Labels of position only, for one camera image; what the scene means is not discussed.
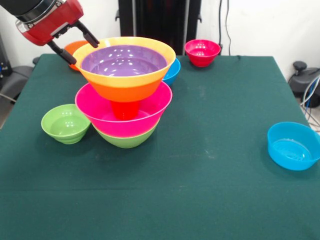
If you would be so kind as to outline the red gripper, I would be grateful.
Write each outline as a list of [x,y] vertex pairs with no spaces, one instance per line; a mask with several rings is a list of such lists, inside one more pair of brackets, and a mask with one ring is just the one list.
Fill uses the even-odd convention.
[[15,25],[19,32],[37,46],[48,45],[69,65],[77,60],[54,41],[68,29],[77,27],[85,40],[93,47],[100,44],[98,39],[80,21],[84,15],[82,6],[77,0],[39,0],[27,12],[17,15]]

